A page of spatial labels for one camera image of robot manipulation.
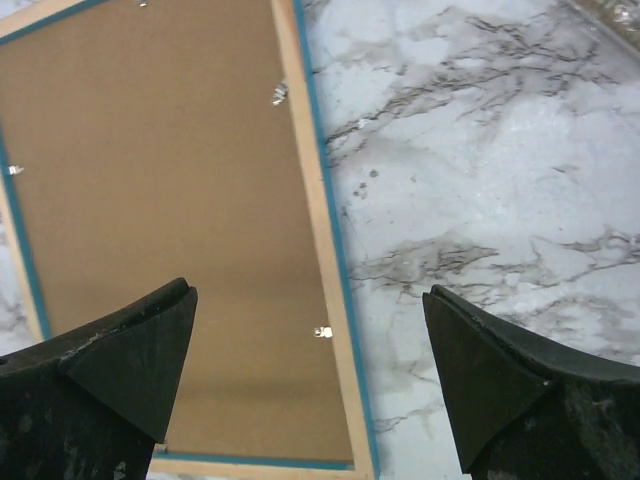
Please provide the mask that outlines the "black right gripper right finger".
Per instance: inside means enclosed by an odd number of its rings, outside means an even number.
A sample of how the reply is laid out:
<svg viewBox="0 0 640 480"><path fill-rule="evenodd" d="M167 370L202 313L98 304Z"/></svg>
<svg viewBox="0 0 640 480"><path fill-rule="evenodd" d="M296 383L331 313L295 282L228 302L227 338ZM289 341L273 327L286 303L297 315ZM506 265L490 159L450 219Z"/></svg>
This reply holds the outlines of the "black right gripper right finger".
<svg viewBox="0 0 640 480"><path fill-rule="evenodd" d="M463 473L638 478L638 367L557 343L440 285L422 302Z"/></svg>

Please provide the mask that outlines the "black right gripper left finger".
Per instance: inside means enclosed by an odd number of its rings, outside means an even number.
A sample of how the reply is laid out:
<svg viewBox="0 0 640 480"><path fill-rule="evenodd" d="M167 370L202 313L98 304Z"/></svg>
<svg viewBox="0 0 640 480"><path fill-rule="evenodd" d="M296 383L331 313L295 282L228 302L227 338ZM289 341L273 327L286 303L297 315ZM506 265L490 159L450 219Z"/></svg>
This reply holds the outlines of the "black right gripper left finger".
<svg viewBox="0 0 640 480"><path fill-rule="evenodd" d="M145 478L168 430L197 301L177 278L3 356L2 478Z"/></svg>

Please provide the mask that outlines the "blue picture frame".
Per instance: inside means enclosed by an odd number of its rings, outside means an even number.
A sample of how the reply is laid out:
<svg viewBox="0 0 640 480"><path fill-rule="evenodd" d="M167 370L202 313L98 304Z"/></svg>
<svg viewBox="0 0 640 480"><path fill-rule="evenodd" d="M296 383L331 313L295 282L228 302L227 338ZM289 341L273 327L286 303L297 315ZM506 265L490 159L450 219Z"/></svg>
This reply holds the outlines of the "blue picture frame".
<svg viewBox="0 0 640 480"><path fill-rule="evenodd" d="M317 258L328 313L329 327L338 370L341 394L348 424L354 460L337 465L317 462L291 462L256 458L221 457L212 455L173 454L165 444L154 448L149 468L175 474L191 474L234 479L375 479L379 475L379 460L372 426L362 355L358 345L357 328L353 318L351 296L348 291L344 254L337 229L337 212L332 197L332 185L321 129L317 121L318 108L310 72L310 55L304 37L304 16L296 1L267 1L273 10L274 25L279 41L284 78L289 87L286 105L295 131L297 149L307 203L309 207ZM24 273L22 236L14 224L13 191L5 162L1 135L1 212L7 229L10 249L17 265L18 278L25 300L29 329L35 345L65 334L133 304L169 282L105 315L86 321L75 328L53 334L46 331L31 298L31 281Z"/></svg>

